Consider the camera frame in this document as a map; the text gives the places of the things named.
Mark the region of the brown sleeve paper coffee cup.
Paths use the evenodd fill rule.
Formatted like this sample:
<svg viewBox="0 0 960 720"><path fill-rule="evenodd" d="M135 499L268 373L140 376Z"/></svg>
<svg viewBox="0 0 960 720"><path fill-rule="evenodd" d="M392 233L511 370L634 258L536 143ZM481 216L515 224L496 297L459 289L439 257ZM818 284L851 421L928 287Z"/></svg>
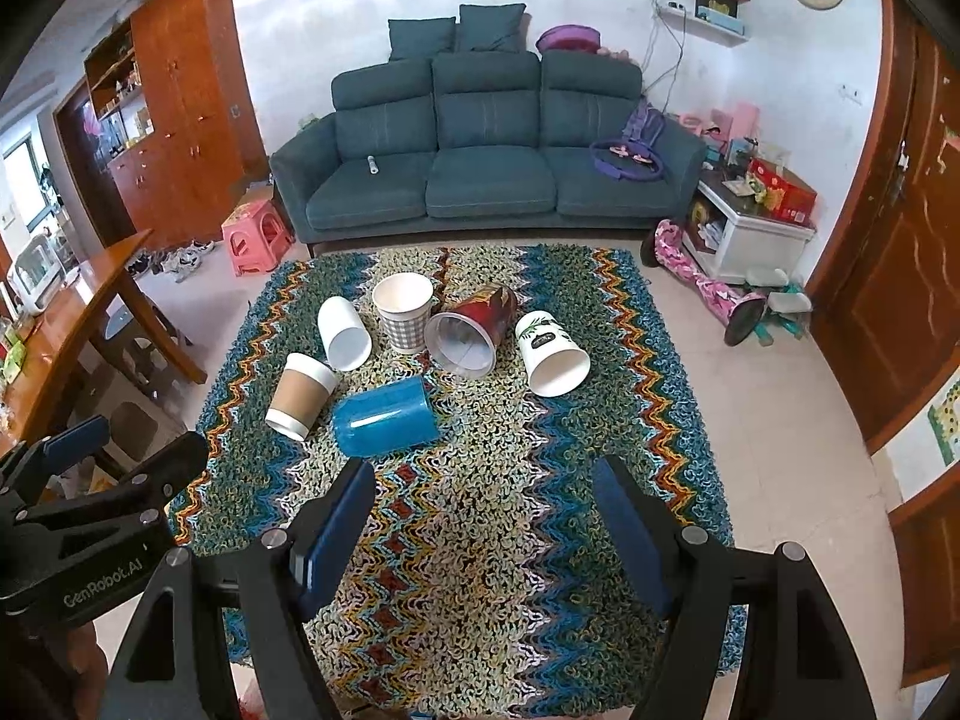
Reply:
<svg viewBox="0 0 960 720"><path fill-rule="evenodd" d="M327 362L290 353L265 413L267 426L304 442L339 383L340 377Z"/></svg>

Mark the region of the plain white paper cup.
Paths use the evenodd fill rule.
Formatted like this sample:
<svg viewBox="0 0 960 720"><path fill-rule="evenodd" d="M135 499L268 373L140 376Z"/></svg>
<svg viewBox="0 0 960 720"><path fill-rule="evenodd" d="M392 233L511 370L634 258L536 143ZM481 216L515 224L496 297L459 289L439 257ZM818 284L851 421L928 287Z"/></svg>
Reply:
<svg viewBox="0 0 960 720"><path fill-rule="evenodd" d="M373 339L348 299L327 298L317 312L317 330L327 362L336 371L354 371L370 359Z"/></svg>

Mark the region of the grey checked paper cup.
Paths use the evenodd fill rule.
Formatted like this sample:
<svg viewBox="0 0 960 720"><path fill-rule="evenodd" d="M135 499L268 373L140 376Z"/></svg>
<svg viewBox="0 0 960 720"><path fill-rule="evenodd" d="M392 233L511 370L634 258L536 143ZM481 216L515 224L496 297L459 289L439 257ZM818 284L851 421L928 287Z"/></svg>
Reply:
<svg viewBox="0 0 960 720"><path fill-rule="evenodd" d="M433 310L430 278L420 273L395 273L373 289L373 304L391 348L401 355L427 349L427 323Z"/></svg>

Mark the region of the red patterned clear cup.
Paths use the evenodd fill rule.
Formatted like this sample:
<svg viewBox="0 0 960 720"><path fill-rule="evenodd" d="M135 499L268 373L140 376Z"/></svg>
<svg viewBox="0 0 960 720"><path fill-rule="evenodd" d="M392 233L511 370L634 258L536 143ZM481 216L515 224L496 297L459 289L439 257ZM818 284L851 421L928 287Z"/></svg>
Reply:
<svg viewBox="0 0 960 720"><path fill-rule="evenodd" d="M511 330L517 298L504 284L485 284L470 298L428 320L430 358L443 371L481 379L496 366L498 348Z"/></svg>

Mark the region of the wooden dining table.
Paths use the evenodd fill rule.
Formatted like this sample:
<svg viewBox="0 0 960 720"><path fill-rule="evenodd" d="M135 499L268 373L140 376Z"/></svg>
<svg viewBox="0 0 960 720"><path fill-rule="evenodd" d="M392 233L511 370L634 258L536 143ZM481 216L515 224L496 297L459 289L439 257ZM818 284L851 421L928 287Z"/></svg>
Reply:
<svg viewBox="0 0 960 720"><path fill-rule="evenodd" d="M164 330L149 300L127 271L133 255L145 247L151 229L112 244L80 263L78 280L60 289L39 327L26 341L20 375L3 394L8 408L2 429L2 452L24 440L34 442L49 432L55 406L85 344L99 335L99 322L109 304L121 298L167 362L190 382L204 383L206 372Z"/></svg>

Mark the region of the pink plastic stool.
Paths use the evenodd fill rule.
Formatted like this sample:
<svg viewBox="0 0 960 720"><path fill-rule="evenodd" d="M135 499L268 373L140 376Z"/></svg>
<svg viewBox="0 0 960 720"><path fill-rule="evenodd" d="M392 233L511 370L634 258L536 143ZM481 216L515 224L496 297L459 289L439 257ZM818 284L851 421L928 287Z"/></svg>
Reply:
<svg viewBox="0 0 960 720"><path fill-rule="evenodd" d="M221 232L236 277L275 270L295 242L270 199L236 206L221 225Z"/></svg>

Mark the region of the brown wooden cabinet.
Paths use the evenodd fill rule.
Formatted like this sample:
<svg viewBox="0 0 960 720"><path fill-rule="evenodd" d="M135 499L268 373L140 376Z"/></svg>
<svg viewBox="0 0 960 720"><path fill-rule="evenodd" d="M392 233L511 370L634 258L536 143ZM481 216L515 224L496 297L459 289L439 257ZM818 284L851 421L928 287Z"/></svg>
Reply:
<svg viewBox="0 0 960 720"><path fill-rule="evenodd" d="M55 115L94 239L213 241L267 158L233 0L146 0L86 57Z"/></svg>

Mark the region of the brown wooden door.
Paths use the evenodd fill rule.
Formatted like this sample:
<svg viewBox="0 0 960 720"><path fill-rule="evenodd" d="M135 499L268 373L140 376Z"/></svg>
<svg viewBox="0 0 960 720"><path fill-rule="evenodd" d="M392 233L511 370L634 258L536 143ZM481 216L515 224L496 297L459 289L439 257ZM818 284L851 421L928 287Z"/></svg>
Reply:
<svg viewBox="0 0 960 720"><path fill-rule="evenodd" d="M958 366L958 68L905 0L880 0L866 144L815 267L814 338L867 449Z"/></svg>

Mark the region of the colourful zigzag woven rug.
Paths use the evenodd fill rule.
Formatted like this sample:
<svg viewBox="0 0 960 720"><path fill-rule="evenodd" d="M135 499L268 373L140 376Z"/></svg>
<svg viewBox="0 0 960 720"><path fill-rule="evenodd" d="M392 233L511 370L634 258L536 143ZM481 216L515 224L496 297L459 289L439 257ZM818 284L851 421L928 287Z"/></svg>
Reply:
<svg viewBox="0 0 960 720"><path fill-rule="evenodd" d="M331 606L306 628L342 699L434 717L578 717L633 706L651 686L664 629L638 603L597 511L592 468L621 458L685 523L731 543L715 457L682 361L625 249L585 245L402 247L285 263L247 310L197 427L203 475L169 509L179 543L239 550L290 522L345 465L332 427L304 442L265 422L285 359L319 355L332 296L376 321L374 285L421 273L446 304L487 284L546 310L587 351L560 398L530 391L501 344L488 376L376 344L342 395L416 377L434 444L378 458L376 500Z"/></svg>

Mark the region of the white side table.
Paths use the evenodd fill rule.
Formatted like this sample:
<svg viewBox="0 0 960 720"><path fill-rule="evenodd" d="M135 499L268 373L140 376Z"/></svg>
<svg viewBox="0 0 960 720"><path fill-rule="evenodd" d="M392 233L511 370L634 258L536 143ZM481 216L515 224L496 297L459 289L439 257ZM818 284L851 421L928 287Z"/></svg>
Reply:
<svg viewBox="0 0 960 720"><path fill-rule="evenodd" d="M703 169L682 244L708 277L742 284L757 268L791 275L813 237L811 227L773 220L754 200L732 193L718 171Z"/></svg>

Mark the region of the teal three-seat sofa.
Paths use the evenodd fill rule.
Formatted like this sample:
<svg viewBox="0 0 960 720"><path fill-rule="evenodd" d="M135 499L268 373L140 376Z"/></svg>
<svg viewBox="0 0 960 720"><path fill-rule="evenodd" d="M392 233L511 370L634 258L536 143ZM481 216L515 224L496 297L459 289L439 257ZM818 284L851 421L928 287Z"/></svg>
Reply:
<svg viewBox="0 0 960 720"><path fill-rule="evenodd" d="M344 71L331 93L331 114L270 158L305 244L647 231L686 215L706 158L700 138L665 114L654 149L628 148L622 130L644 98L643 77L603 55L438 54Z"/></svg>

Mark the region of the left teal cushion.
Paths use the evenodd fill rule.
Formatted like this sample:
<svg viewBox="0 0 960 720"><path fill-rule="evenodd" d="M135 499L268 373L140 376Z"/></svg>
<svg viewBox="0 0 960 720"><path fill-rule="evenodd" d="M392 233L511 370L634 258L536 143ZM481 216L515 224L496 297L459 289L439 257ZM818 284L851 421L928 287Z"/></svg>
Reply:
<svg viewBox="0 0 960 720"><path fill-rule="evenodd" d="M389 20L389 60L431 59L455 48L454 16L429 20Z"/></svg>

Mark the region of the teal cushion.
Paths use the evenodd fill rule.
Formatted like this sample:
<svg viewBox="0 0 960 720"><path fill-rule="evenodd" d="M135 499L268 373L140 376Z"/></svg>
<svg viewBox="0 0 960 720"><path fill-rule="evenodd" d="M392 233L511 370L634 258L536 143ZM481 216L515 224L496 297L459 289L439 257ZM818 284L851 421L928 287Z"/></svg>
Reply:
<svg viewBox="0 0 960 720"><path fill-rule="evenodd" d="M455 48L454 16L429 20L389 20L389 60L431 59Z"/></svg>
<svg viewBox="0 0 960 720"><path fill-rule="evenodd" d="M457 52L523 52L526 5L460 5Z"/></svg>

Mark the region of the right teal cushion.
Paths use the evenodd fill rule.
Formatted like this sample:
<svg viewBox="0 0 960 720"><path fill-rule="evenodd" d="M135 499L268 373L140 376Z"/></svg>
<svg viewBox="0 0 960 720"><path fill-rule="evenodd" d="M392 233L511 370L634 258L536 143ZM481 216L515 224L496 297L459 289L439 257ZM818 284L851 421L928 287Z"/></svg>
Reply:
<svg viewBox="0 0 960 720"><path fill-rule="evenodd" d="M523 52L526 5L460 5L457 52Z"/></svg>

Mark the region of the purple basket behind sofa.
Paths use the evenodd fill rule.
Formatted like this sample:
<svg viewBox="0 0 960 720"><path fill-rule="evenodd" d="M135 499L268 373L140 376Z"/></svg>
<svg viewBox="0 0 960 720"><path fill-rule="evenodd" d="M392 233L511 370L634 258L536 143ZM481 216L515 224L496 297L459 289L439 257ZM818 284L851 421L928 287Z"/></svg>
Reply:
<svg viewBox="0 0 960 720"><path fill-rule="evenodd" d="M558 25L540 34L535 41L540 54L551 50L573 50L584 54L597 54L601 48L601 33L584 25Z"/></svg>

